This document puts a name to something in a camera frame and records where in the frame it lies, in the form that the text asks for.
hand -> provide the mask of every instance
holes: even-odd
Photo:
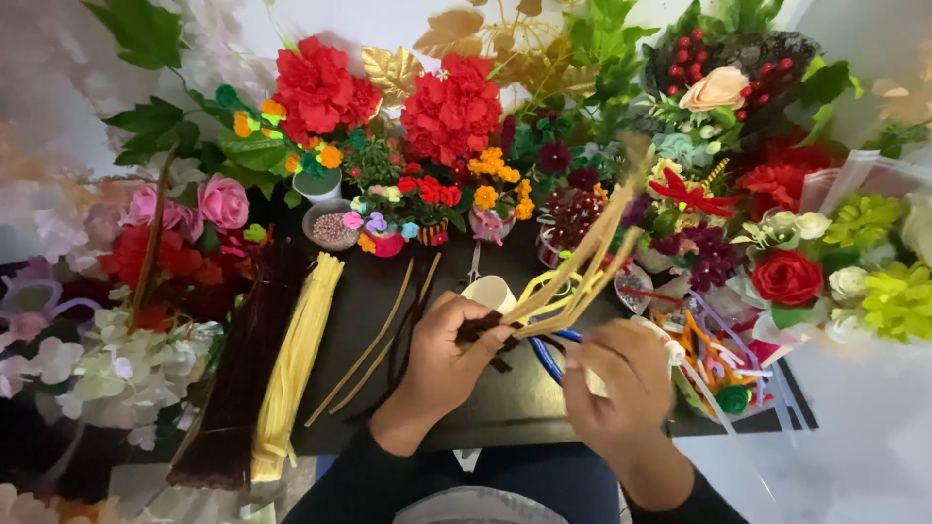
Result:
[[[605,382],[608,398],[593,395],[584,369]],[[650,329],[614,320],[568,349],[563,395],[573,430],[609,462],[626,462],[632,442],[655,434],[674,395],[664,344]]]
[[[411,455],[437,421],[466,402],[482,370],[514,332],[500,325],[469,348],[457,346],[457,329],[463,321],[482,318],[490,311],[447,291],[415,325],[402,383],[370,422],[372,436],[383,449]]]

black sleeve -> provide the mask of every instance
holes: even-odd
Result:
[[[282,524],[391,523],[418,494],[414,459],[380,448],[368,426],[357,433]]]
[[[706,476],[693,467],[695,481],[692,484],[692,493],[685,502],[676,509],[669,511],[648,511],[631,502],[627,493],[624,495],[628,501],[628,511],[635,524],[699,524],[714,522],[715,524],[747,524],[744,517],[721,498],[721,495],[706,480]]]

black table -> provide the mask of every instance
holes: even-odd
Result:
[[[482,275],[501,276],[516,295],[520,294],[530,279],[546,270],[536,256],[534,240],[537,232],[538,226],[533,222],[518,223],[502,247],[483,244],[479,272]],[[432,299],[455,287],[465,278],[472,264],[474,241],[471,235],[451,228],[450,239],[439,248],[443,258],[434,277]],[[340,451],[355,431],[355,426],[345,423],[345,419],[371,406],[386,391],[388,359],[382,362],[348,406],[334,416],[324,411],[310,428],[304,427],[311,413],[378,334],[398,294],[411,256],[419,251],[430,256],[436,250],[409,245],[401,254],[389,259],[376,258],[359,249],[337,254],[346,266],[336,288],[317,361],[298,409],[292,433],[292,443],[297,454],[320,455]],[[400,311],[404,311],[413,300],[414,288],[413,284],[409,284]],[[609,287],[574,327],[584,330],[630,314]],[[401,317],[401,313],[396,315],[389,334],[331,405],[342,399],[356,384],[381,345],[394,333]],[[578,440],[566,421],[559,387],[544,371],[530,346],[522,342],[507,353],[504,359],[514,370],[500,374],[491,367],[487,368],[469,401],[444,418],[428,434],[424,443],[426,448],[483,448]],[[817,427],[796,380],[785,364],[781,363],[781,366],[809,427]],[[795,417],[793,423],[796,429],[801,428]],[[721,425],[692,412],[681,397],[678,398],[667,427],[671,436],[725,433]],[[734,427],[740,433],[780,431],[779,421],[772,409],[738,421]]]

person's left hand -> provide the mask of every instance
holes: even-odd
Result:
[[[490,311],[447,291],[415,325],[402,383],[370,422],[372,435],[383,449],[395,455],[414,453],[437,421],[466,402],[482,370],[514,332],[508,325],[499,325],[471,347],[457,346],[457,329],[463,321],[483,318]]]

person's right hand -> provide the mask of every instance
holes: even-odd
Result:
[[[635,459],[639,439],[658,434],[674,399],[663,342],[644,326],[613,320],[567,349],[563,396],[573,430],[614,467]],[[585,369],[608,397],[589,391]]]

